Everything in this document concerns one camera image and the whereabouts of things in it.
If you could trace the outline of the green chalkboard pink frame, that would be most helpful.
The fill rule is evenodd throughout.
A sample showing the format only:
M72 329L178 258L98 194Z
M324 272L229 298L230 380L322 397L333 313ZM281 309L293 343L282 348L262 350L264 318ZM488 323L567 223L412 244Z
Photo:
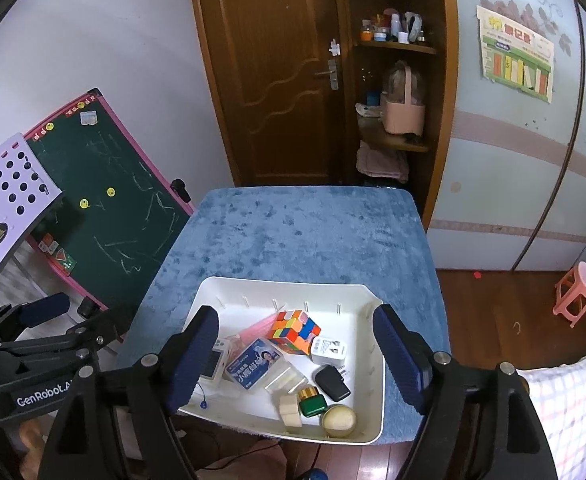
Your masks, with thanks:
M182 180L162 176L99 89L25 139L62 192L30 245L100 307L138 307L194 213Z

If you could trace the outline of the pink plastic stool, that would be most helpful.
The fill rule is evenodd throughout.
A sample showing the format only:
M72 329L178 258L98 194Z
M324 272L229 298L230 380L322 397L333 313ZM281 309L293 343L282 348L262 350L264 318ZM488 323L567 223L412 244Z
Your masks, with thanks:
M554 315L562 315L574 328L586 313L586 262L578 261L555 284Z

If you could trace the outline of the black power adapter plug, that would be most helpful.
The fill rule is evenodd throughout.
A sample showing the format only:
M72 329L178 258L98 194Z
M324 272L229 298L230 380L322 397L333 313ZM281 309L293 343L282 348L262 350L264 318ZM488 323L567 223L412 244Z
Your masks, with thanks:
M315 373L317 386L334 402L345 400L351 395L339 370L333 365L325 365Z

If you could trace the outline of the green perfume bottle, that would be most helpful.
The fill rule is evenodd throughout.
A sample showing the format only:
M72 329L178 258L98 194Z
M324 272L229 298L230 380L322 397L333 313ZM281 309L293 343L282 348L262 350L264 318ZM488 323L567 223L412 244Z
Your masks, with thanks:
M317 387L308 386L297 393L299 411L305 418L320 416L328 409L328 403Z

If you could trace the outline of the round cream compact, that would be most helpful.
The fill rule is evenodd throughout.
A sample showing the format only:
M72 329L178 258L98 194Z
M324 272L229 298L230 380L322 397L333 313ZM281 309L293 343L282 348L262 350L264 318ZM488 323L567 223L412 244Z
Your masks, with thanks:
M357 415L349 406L333 404L322 414L321 426L331 438L346 438L357 426Z

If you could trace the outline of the blue card box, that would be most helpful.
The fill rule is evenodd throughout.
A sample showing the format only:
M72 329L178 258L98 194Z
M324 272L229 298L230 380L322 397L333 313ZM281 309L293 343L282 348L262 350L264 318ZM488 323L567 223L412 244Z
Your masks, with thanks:
M227 365L225 374L231 382L245 391L250 391L281 359L282 353L273 344L266 339L257 338Z

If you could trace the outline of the purple perforated mount plate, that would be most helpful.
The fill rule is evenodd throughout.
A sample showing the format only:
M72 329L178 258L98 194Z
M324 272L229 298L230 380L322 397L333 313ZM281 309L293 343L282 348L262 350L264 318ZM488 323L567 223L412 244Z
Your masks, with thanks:
M0 274L61 196L22 134L0 144Z

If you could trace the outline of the beige wooden block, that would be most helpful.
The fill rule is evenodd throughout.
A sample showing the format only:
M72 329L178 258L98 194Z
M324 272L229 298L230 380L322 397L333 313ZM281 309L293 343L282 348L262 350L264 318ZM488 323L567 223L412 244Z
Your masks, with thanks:
M278 412L284 426L287 428L301 428L303 426L299 400L297 400L296 394L280 396Z

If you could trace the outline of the pink pen pack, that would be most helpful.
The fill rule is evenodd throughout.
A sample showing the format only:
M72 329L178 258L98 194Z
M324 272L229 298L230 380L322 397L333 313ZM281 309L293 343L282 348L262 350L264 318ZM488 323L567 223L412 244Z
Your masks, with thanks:
M277 317L278 313L271 314L267 316L267 318L263 318L248 328L240 330L239 333L228 336L227 339L234 346L247 346L256 338L265 337L269 333L269 330L271 330L271 326L276 321Z

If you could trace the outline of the colourful rubik's cube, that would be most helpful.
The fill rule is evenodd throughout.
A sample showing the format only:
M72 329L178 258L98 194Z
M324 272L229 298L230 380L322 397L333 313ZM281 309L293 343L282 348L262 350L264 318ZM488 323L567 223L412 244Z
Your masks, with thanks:
M303 310L279 312L266 336L274 346L295 356L309 356L320 326Z

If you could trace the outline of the white checkered bedding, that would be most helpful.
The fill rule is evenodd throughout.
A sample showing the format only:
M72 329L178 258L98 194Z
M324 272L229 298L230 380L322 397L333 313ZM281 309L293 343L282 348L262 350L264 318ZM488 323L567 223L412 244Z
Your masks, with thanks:
M560 479L586 478L586 356L574 364L520 370Z

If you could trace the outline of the white digital timer device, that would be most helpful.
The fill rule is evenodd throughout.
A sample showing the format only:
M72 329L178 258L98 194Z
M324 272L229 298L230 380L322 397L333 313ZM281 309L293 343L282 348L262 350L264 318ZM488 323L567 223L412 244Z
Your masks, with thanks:
M210 387L214 387L221 381L228 363L229 352L230 342L227 339L217 339L215 341L200 376L201 382L204 382Z

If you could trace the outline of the wall poster calendar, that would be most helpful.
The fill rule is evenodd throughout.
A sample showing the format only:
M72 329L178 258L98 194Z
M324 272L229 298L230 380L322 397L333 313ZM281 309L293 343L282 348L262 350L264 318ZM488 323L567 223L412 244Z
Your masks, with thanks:
M482 75L552 102L554 44L506 16L476 6Z

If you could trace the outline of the white usb charger block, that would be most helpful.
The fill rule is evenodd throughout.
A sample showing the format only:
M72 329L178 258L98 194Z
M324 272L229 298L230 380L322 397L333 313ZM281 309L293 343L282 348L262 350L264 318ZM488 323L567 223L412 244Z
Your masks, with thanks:
M310 346L310 357L315 364L340 368L346 360L345 344L338 339L316 337Z

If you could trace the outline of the pink storage basket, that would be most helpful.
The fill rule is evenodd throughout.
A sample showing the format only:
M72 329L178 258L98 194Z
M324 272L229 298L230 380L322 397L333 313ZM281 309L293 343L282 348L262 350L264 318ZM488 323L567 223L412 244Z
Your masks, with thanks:
M422 136L427 93L423 78L410 65L398 61L384 76L381 117L388 134Z

